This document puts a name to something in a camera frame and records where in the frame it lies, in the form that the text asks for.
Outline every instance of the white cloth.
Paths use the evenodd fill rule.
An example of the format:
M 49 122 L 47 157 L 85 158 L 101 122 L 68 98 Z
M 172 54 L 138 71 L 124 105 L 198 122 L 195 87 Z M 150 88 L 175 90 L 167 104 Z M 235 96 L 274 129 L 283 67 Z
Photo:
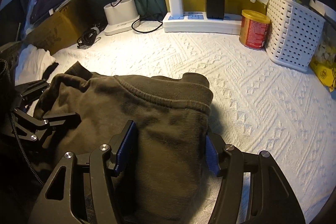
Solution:
M 15 85 L 41 80 L 45 70 L 55 61 L 49 51 L 28 45 L 19 56 L 15 71 Z
M 138 29 L 150 30 L 155 22 Z M 214 94 L 209 125 L 241 151 L 268 150 L 285 174 L 309 223 L 336 182 L 336 102 L 309 69 L 302 73 L 274 64 L 263 50 L 244 47 L 236 35 L 217 33 L 149 34 L 134 31 L 101 39 L 88 49 L 58 51 L 63 73 L 76 61 L 102 75 L 164 75 L 197 72 Z M 191 223 L 206 224 L 221 180 L 204 172 L 202 188 L 190 208 Z M 244 181 L 246 213 L 249 188 Z

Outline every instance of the white towel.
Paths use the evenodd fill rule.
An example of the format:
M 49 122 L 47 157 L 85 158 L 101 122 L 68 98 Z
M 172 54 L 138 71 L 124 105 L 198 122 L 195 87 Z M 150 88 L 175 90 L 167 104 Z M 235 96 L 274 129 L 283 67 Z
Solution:
M 28 45 L 23 49 L 15 72 L 15 85 L 41 80 L 45 70 L 55 63 L 56 59 L 49 51 Z

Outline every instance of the coiled black cable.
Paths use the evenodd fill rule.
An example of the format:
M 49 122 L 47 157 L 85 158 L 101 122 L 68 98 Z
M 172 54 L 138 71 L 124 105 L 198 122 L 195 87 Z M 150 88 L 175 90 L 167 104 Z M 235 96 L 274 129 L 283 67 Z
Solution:
M 83 45 L 88 47 L 92 46 L 96 41 L 97 35 L 105 29 L 106 25 L 107 23 L 102 21 L 93 25 L 90 29 L 84 31 L 81 37 L 77 39 L 77 47 L 80 48 Z
M 5 70 L 6 70 L 6 75 L 8 77 L 8 82 L 11 83 L 11 75 L 9 73 L 9 68 L 8 68 L 8 64 L 7 62 L 5 61 Z M 13 116 L 12 116 L 12 113 L 9 111 L 8 112 L 8 117 L 9 117 L 9 120 L 10 120 L 10 124 L 12 126 L 12 129 L 13 129 L 13 132 L 14 132 L 14 136 L 17 140 L 17 143 L 19 144 L 19 148 L 21 150 L 21 154 L 23 155 L 23 157 L 25 158 L 25 161 L 29 167 L 29 169 L 31 170 L 31 172 L 33 173 L 33 175 L 35 176 L 35 178 L 38 180 L 38 182 L 43 186 L 44 185 L 44 182 L 40 179 L 39 175 L 36 173 L 35 169 L 32 167 L 23 147 L 22 147 L 22 144 L 21 144 L 21 141 L 20 141 L 20 138 L 19 138 L 19 135 L 16 131 L 16 126 L 15 126 L 15 122 L 14 122 L 14 119 L 13 119 Z

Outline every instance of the white basket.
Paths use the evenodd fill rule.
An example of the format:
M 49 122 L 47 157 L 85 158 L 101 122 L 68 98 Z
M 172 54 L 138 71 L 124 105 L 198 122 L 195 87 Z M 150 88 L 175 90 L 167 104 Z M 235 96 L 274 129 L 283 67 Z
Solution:
M 269 0 L 272 21 L 265 48 L 278 64 L 307 71 L 321 37 L 325 20 L 292 0 Z

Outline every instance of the power strip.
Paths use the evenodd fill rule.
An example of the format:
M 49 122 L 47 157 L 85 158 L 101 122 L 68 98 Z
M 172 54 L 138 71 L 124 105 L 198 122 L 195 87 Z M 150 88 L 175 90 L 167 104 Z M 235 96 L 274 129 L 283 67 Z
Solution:
M 173 18 L 167 13 L 162 21 L 165 32 L 215 32 L 240 34 L 242 17 L 225 14 L 224 20 L 208 19 L 206 12 L 184 12 L 183 17 Z

